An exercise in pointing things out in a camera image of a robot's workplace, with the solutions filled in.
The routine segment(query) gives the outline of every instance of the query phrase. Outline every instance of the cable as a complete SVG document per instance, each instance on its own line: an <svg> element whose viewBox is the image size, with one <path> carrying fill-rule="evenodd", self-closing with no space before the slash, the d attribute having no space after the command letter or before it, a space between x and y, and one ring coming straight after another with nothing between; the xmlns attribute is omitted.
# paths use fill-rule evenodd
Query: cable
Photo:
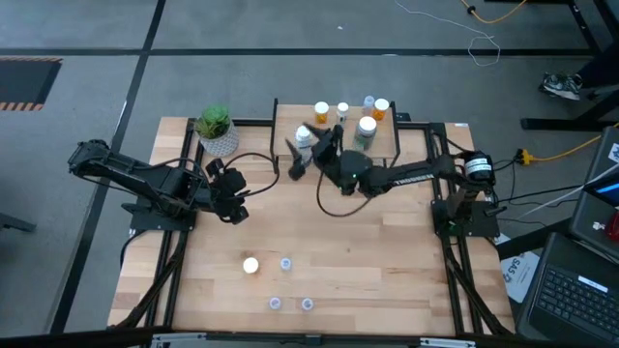
<svg viewBox="0 0 619 348"><path fill-rule="evenodd" d="M333 218L346 218L364 209L364 207L366 207L367 204L370 202L371 198L368 198L368 200L366 200L359 207L355 208L355 210L353 210L352 212L345 213L345 214L334 214L331 212L327 212L327 210L322 206L322 203L320 203L320 185L322 184L322 177L324 176L324 174L325 174L324 170L321 170L320 177L318 177L318 185L316 186L316 202L318 203L318 208L320 208L322 213L328 215L329 217L333 217Z"/></svg>
<svg viewBox="0 0 619 348"><path fill-rule="evenodd" d="M547 208L556 208L558 206L560 206L563 203L570 203L570 202L577 202L577 199L566 199L564 201L561 201L555 205L549 205L546 206ZM524 203L514 203L514 202L510 202L511 205L513 206L525 206L525 205L529 205L529 204L535 204L535 205L544 205L544 203L540 203L540 202L524 202Z"/></svg>
<svg viewBox="0 0 619 348"><path fill-rule="evenodd" d="M551 193L551 192L556 192L556 191L561 191L561 190L566 190L566 189L577 189L577 188L580 188L580 187L581 187L581 185L574 185L574 186L564 187L564 188L546 189L546 190L543 190L543 191L522 194L520 196L512 197L511 199L501 199L499 201L499 203L507 202L508 200L515 200L515 199L520 199L520 198L524 198L524 197L530 197L530 196L538 195L538 194Z"/></svg>
<svg viewBox="0 0 619 348"><path fill-rule="evenodd" d="M470 43L470 44L469 44L469 46L468 46L468 55L470 55L470 56L471 56L471 58L473 58L473 62L475 62L475 65L476 65L476 66L478 66L478 67L489 67L489 66L491 66L491 65L495 65L495 64L497 64L497 63L499 62L499 60L501 59L501 46L499 46L498 44L496 44L496 43L494 42L494 40L493 40L493 39L494 39L494 37L493 37L493 36L490 36L490 35L488 35L488 34L484 33L483 31L480 31L480 30L476 30L476 29L473 29L473 28L467 27L466 25L463 25L463 24L460 24L460 23L456 23L456 22L454 22L454 21L452 21L452 20L449 20L449 19L440 18L440 17L437 17L437 16L435 16L435 15L432 15L432 14L427 14L427 13L424 13L424 12L419 12L419 11L410 11L410 10L408 10L406 7L404 7L404 5L400 4L400 3L398 2L398 0L394 0L394 2L395 2L398 6L400 6L401 8L403 8L403 9L404 9L407 13L409 13L410 15L425 15L425 16L428 16L428 17L430 17L430 18L436 19L436 20L438 20L438 21L442 21L442 22L446 22L446 23L454 24L455 26L458 26L458 27L460 27L460 28L464 28L464 29L467 29L467 30L472 31L473 33L476 33L476 34L480 34L480 35L482 35L481 37L475 37L475 38L471 39L471 43ZM490 42L493 46L495 46L495 47L496 47L496 49L497 49L497 53L496 53L496 60L495 60L494 62L487 63L487 64L480 64L480 63L477 61L477 58L475 58L475 55L471 52L471 48L473 47L473 44L474 44L474 43L475 43L475 41L477 41L477 40L488 40L488 41L489 41L489 42Z"/></svg>
<svg viewBox="0 0 619 348"><path fill-rule="evenodd" d="M275 159L272 159L270 157L267 157L265 155L258 154L258 153L245 153L245 154L239 155L239 156L229 160L228 163L225 164L223 169L226 169L228 167L228 165L232 164L233 161L238 160L239 158L243 158L245 156L258 156L258 157L261 157L261 158L266 159L267 161L269 161L273 165L273 172L275 173L275 181L271 185L266 187L266 188L261 188L259 190L254 191L254 192L239 194L239 195L236 195L236 196L234 196L233 198L230 198L230 199L245 198L245 197L250 197L250 196L253 196L253 195L257 195L258 193L262 193L262 192L266 191L267 189L272 188L280 180L280 169L278 168L277 161Z"/></svg>
<svg viewBox="0 0 619 348"><path fill-rule="evenodd" d="M507 18L507 17L509 17L510 15L513 15L513 14L514 14L514 13L515 13L515 12L516 12L519 8L521 8L521 7L522 7L522 5L526 4L526 2L527 2L528 0L522 0L522 2L518 4L518 6L514 7L514 8L513 8L511 11L509 11L507 14L505 14L505 15L503 15L503 16L501 16L501 17L499 17L499 18L496 18L496 19L494 19L494 20L486 20L486 19L481 18L480 16L478 16L478 15L477 15L477 12L475 11L475 6L470 6L469 4L467 4L467 3L466 3L466 1L465 1L465 0L460 0L460 1L462 2L462 4L464 4L464 6L466 6L467 11L468 11L470 14L474 15L474 16L475 16L475 17L476 17L479 21L481 21L482 23L485 23L485 24L494 24L494 23L498 23L498 22L500 22L500 21L501 21L501 20L503 20L503 19L506 19L506 18Z"/></svg>
<svg viewBox="0 0 619 348"><path fill-rule="evenodd" d="M130 236L125 243L123 244L123 248L120 250L120 268L123 268L123 263L125 263L125 251L127 250L127 246L137 237L141 236L142 233L146 232L146 230L136 230L135 233Z"/></svg>
<svg viewBox="0 0 619 348"><path fill-rule="evenodd" d="M619 127L619 122L618 122L618 123L616 123L616 124L614 124L614 125L613 125L613 127L614 127L614 128ZM580 149L582 149L582 148L585 148L585 147L587 147L587 146L589 146L589 145L593 144L594 142L596 142L596 141L600 140L600 138L602 138L602 136L601 136L601 135L598 135L598 136L596 136L596 137L594 137L594 138L592 138L592 139L589 139L589 140L587 140L587 141L583 142L582 144L580 144L580 145L578 145L578 146L574 147L573 149L568 150L568 151L566 151L566 152L564 152L564 153L562 153L562 154L559 154L559 155L556 155L556 156L552 156L552 157L549 157L549 158L543 158L543 159L536 158L535 156L533 156L533 155L529 154L529 153L528 153L528 151L523 150L523 155L525 156L525 159L523 160L523 162L524 162L524 164L525 164L525 165L528 165L528 163L533 162L533 161L550 161L550 160L559 160L559 159L561 159L561 158L563 158L563 157L565 157L565 156L571 155L571 154L573 154L574 152L576 152L576 151L578 151L578 150L580 150Z"/></svg>
<svg viewBox="0 0 619 348"><path fill-rule="evenodd" d="M85 180L85 181L88 181L88 182L91 182L91 183L95 183L95 184L97 184L97 185L101 185L101 186L106 187L106 188L108 188L108 189L117 189L117 190L119 190L119 191L122 191L122 192L128 193L128 194L130 194L130 195L135 195L135 193L133 193L133 192L129 191L128 189L124 189L124 188L117 188L117 187L114 187L114 186L112 186L112 185L110 185L110 184L104 184L104 183L102 183L102 182L100 182L100 181L97 181L97 180L92 180L92 179L88 179L88 178L86 178L86 177L81 177L81 179L83 179L83 180Z"/></svg>
<svg viewBox="0 0 619 348"><path fill-rule="evenodd" d="M515 218L506 218L506 217L501 217L501 218L498 218L497 220L509 221L509 222L519 222L519 223L526 223L526 224L536 224L536 223L539 223L543 227L547 227L547 225L545 223L541 222L541 221L522 221L522 220L518 220L518 219L515 219Z"/></svg>

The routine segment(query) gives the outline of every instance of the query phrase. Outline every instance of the sneaker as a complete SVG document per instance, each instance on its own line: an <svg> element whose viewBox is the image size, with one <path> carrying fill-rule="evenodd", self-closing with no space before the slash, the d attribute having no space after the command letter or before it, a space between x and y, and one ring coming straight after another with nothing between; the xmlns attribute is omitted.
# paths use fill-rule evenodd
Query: sneaker
<svg viewBox="0 0 619 348"><path fill-rule="evenodd" d="M544 74L542 88L545 92L572 101L580 101L580 88L582 82L578 76L565 74Z"/></svg>

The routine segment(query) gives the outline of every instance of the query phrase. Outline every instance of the white flower pot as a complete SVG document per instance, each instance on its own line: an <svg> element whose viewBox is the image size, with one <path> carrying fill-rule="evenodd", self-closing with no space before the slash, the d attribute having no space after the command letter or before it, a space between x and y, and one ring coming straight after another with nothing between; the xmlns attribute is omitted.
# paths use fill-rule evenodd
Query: white flower pot
<svg viewBox="0 0 619 348"><path fill-rule="evenodd" d="M239 132L230 120L228 131L217 139L207 139L200 136L200 143L204 150L216 157L225 157L232 154L239 147Z"/></svg>

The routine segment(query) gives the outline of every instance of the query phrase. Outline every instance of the white cable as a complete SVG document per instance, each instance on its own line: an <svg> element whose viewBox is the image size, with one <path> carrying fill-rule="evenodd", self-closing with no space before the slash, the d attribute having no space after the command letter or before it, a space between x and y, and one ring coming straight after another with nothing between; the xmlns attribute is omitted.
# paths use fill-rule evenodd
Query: white cable
<svg viewBox="0 0 619 348"><path fill-rule="evenodd" d="M450 23L450 24L454 24L454 25L456 25L456 26L458 26L458 27L460 27L460 28L468 29L468 30L472 31L473 33L483 35L482 37L475 37L475 38L473 38L473 39L471 40L471 43L470 43L470 44L469 44L469 46L468 46L468 55L470 55L470 56L471 56L471 58L473 58L473 62L475 62L475 65L476 65L476 66L478 66L478 67L489 67L489 66L491 66L491 65L495 65L495 64L497 64L497 63L499 62L499 59L501 58L501 47L500 47L498 44L496 44L496 43L492 40L492 39L494 39L494 36L489 36L488 34L484 33L483 31L479 31L479 30L476 30L476 29L473 29L473 28L467 27L466 25L463 25L463 24L460 24L460 23L456 23L456 22L454 22L454 21L452 21L452 20L449 20L449 19L440 18L440 17L437 17L437 16L435 16L435 15L432 15L432 14L427 14L427 13L420 12L420 11L410 11L410 10L408 10L406 7L404 7L404 5L400 4L400 3L398 2L398 0L394 0L394 2L395 2L398 6L400 6L401 8L403 8L405 11L407 11L410 15L425 15L425 16L428 16L428 17L430 17L430 18L433 18L433 19L436 19L436 20L442 21L442 22L447 22L447 23ZM480 64L480 63L477 61L477 59L475 58L475 55L473 55L473 53L471 53L471 48L473 47L473 44L475 43L475 41L476 41L476 40L488 40L491 44L493 44L493 45L496 47L496 49L497 49L498 51L497 51L497 53L496 53L496 60L495 60L494 62L492 62L492 63L487 63L487 64Z"/></svg>
<svg viewBox="0 0 619 348"><path fill-rule="evenodd" d="M608 173L612 172L613 170L615 170L615 169L617 169L617 168L619 168L619 163L617 163L617 164L613 165L612 167L608 168L608 169L607 169L604 173L602 173L602 174L598 175L597 177L593 178L592 180L590 180L590 181L589 181L588 183L586 183L585 185L589 185L589 184L591 184L591 183L593 183L593 182L595 182L595 181L597 181L597 180L600 180L600 179L601 179L602 177L604 177L606 174L608 174ZM568 192L568 193L566 193L566 194L562 195L561 197L556 198L556 199L553 199L553 200L551 200L551 201L549 201L549 202L547 202L547 203L545 203L545 204L543 204L543 205L541 205L541 206L539 206L539 207L537 207L537 208L533 208L533 209L531 209L530 211L528 211L528 212L526 212L526 213L522 214L521 216L517 217L516 219L521 219L521 218L524 218L524 217L528 216L529 214L532 214L532 213L534 213L534 212L537 212L537 211L539 211L540 209L545 208L545 207L547 207L548 205L550 205L550 204L552 204L552 203L555 203L555 202L558 202L558 201L560 201L560 200L563 200L563 198L567 198L567 197L571 196L572 194L574 194L574 193L579 192L580 190L582 190L582 188L584 188L584 186L585 186L585 185L581 186L580 188L575 188L574 190L572 190L572 191L570 191L570 192Z"/></svg>

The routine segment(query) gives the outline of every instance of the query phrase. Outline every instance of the dark floor mat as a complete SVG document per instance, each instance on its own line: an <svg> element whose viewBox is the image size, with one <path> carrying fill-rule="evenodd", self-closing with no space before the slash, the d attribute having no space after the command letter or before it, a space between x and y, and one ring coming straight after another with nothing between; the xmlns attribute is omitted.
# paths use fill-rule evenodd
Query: dark floor mat
<svg viewBox="0 0 619 348"><path fill-rule="evenodd" d="M0 110L41 110L61 65L60 58L0 58Z"/></svg>

